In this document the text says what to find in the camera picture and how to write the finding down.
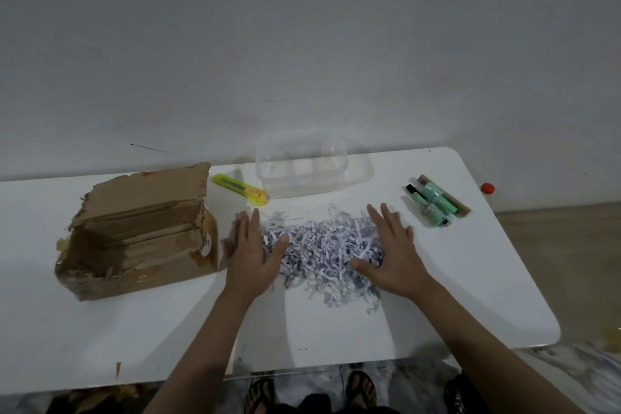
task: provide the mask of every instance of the person's left hand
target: person's left hand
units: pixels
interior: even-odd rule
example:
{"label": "person's left hand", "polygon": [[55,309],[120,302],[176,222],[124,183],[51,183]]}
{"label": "person's left hand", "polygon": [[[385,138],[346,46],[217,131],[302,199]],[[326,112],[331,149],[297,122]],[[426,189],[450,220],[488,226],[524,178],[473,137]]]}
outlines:
{"label": "person's left hand", "polygon": [[289,236],[283,234],[264,263],[259,210],[255,208],[250,220],[246,212],[241,212],[227,243],[227,250],[232,256],[229,257],[224,291],[245,303],[252,303],[274,282],[287,245]]}

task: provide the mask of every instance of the foot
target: foot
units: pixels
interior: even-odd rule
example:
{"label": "foot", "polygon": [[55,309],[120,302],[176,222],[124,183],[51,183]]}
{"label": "foot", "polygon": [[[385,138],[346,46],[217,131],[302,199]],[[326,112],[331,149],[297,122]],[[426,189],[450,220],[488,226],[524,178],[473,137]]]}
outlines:
{"label": "foot", "polygon": [[356,370],[350,374],[347,380],[346,405],[350,407],[369,409],[377,406],[377,393],[375,385],[366,373]]}
{"label": "foot", "polygon": [[268,409],[274,406],[274,402],[274,380],[260,378],[248,389],[244,401],[244,414],[266,414]]}

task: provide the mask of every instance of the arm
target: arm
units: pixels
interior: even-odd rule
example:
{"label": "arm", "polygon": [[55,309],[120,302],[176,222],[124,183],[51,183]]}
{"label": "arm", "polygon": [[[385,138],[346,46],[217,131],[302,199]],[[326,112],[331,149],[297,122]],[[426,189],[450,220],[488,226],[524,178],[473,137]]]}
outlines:
{"label": "arm", "polygon": [[524,363],[427,273],[414,247],[414,231],[383,203],[383,217],[368,206],[384,247],[384,262],[350,265],[379,288],[409,298],[423,311],[494,413],[580,413],[554,385]]}
{"label": "arm", "polygon": [[227,282],[206,321],[144,414],[208,414],[226,370],[237,331],[252,301],[272,284],[289,237],[284,235],[263,263],[259,212],[242,212],[234,226],[236,250]]}

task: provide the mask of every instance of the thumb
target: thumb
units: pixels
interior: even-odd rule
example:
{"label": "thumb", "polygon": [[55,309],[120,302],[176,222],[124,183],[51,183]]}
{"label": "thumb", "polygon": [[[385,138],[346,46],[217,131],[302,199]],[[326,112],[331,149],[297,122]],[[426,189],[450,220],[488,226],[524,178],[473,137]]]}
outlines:
{"label": "thumb", "polygon": [[276,273],[278,273],[278,269],[280,268],[280,262],[283,260],[284,253],[286,252],[288,245],[289,235],[283,234],[276,241],[276,243],[274,244],[274,248],[269,255],[268,265],[274,268]]}
{"label": "thumb", "polygon": [[367,277],[371,282],[373,281],[375,272],[377,272],[377,267],[372,265],[369,261],[354,258],[350,260],[349,264],[350,267],[357,271],[360,275]]}

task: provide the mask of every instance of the forearm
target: forearm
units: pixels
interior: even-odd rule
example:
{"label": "forearm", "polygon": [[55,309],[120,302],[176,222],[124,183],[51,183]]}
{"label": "forearm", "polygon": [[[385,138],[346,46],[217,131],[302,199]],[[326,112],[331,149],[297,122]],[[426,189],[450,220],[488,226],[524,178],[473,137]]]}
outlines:
{"label": "forearm", "polygon": [[249,307],[224,290],[145,414],[211,412],[237,331]]}
{"label": "forearm", "polygon": [[581,410],[470,315],[435,280],[412,300],[494,413]]}

